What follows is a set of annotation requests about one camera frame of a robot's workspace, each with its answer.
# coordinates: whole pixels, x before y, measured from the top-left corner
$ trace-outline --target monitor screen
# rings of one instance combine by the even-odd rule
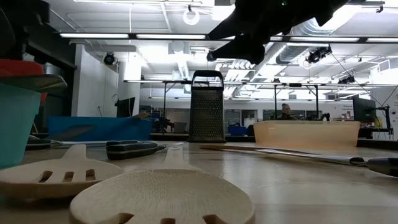
[[[353,98],[354,119],[360,122],[374,122],[376,119],[376,102],[373,100]]]
[[[118,107],[118,118],[130,117],[134,110],[135,101],[136,101],[135,97],[126,100],[119,100],[116,103],[116,106]]]

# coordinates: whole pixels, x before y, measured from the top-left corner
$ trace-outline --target lab room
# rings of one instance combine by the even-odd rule
[[[0,2],[1,224],[395,224],[398,1]]]

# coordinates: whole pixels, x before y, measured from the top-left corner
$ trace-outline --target table surface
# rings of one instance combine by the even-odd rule
[[[254,146],[254,143],[233,145]],[[365,167],[296,157],[207,151],[194,143],[186,143],[183,147],[187,163],[232,182],[250,196],[256,207],[256,223],[397,223],[398,178]],[[22,163],[58,159],[65,151],[27,151]],[[150,169],[164,160],[166,152],[109,162],[125,171]],[[338,154],[352,153],[340,151]],[[86,154],[90,159],[108,161],[104,148],[88,149]],[[355,154],[398,157],[394,151],[363,148]],[[0,197],[0,223],[68,223],[70,201],[70,198],[19,201]]]

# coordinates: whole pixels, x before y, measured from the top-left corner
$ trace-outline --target translucent plastic container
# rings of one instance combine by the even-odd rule
[[[0,83],[0,168],[21,162],[39,106],[40,93]]]
[[[263,121],[254,124],[256,143],[281,148],[356,147],[359,122]]]

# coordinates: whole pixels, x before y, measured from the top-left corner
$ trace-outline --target ceiling light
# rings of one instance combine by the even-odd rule
[[[227,38],[224,38],[224,39],[222,39],[222,40],[234,40],[235,39],[235,36],[233,36],[233,37],[227,37]]]
[[[74,0],[75,2],[94,2],[94,3],[116,3],[116,4],[158,4],[160,2],[169,4],[186,4],[201,6],[201,1],[191,0]]]
[[[252,100],[252,99],[244,99],[244,98],[226,98],[226,100]]]
[[[63,33],[63,38],[87,38],[87,39],[128,39],[128,34],[79,34],[79,33]]]
[[[296,42],[357,42],[359,37],[291,37]]]
[[[155,80],[125,80],[128,83],[163,83],[163,81]]]
[[[368,38],[366,42],[398,42],[398,38]]]
[[[243,82],[224,82],[225,85],[242,85]]]
[[[154,100],[163,100],[164,97],[158,97],[158,96],[150,96],[148,99],[154,99]],[[166,99],[175,99],[175,97],[166,97]]]
[[[272,41],[281,41],[281,40],[282,40],[282,37],[273,36],[273,37],[271,37],[270,42],[272,42]]]
[[[329,44],[317,43],[286,43],[289,47],[329,47]]]
[[[195,16],[192,19],[188,18],[188,13],[190,13],[190,12],[195,13]],[[194,25],[198,24],[198,22],[200,20],[200,14],[199,14],[198,10],[192,9],[191,6],[188,5],[188,9],[185,10],[184,14],[182,15],[182,19],[184,20],[184,22],[186,24],[194,26]]]
[[[205,40],[205,35],[183,35],[183,34],[137,34],[138,39],[181,39],[181,40]]]

